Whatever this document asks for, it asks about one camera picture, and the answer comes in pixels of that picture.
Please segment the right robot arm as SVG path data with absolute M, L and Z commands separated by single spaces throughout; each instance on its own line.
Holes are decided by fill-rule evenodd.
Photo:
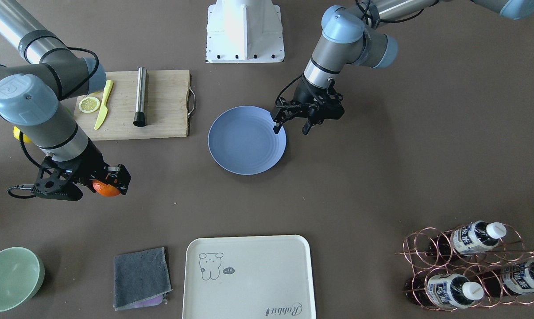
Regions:
M 93 182 L 126 194 L 131 175 L 124 165 L 110 166 L 61 101 L 105 87 L 106 72 L 98 56 L 75 56 L 16 0 L 0 0 L 0 34 L 20 56 L 24 66 L 0 64 L 0 118 L 20 129 L 46 157 L 34 183 L 14 189 L 28 191 L 18 198 L 77 201 L 79 186 L 95 192 Z

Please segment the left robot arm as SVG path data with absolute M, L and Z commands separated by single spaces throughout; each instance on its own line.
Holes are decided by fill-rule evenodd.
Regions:
M 283 124 L 305 118 L 302 133 L 326 119 L 338 120 L 344 115 L 342 94 L 336 92 L 336 79 L 345 65 L 384 68 L 398 53 L 392 36 L 381 34 L 378 27 L 411 20 L 435 0 L 358 0 L 346 8 L 334 5 L 321 20 L 322 34 L 303 73 L 293 80 L 297 84 L 293 98 L 276 97 L 271 117 L 278 134 Z

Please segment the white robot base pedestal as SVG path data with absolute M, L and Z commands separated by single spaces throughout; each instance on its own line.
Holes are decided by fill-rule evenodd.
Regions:
M 271 0 L 217 0 L 208 6 L 207 63 L 285 59 L 281 8 Z

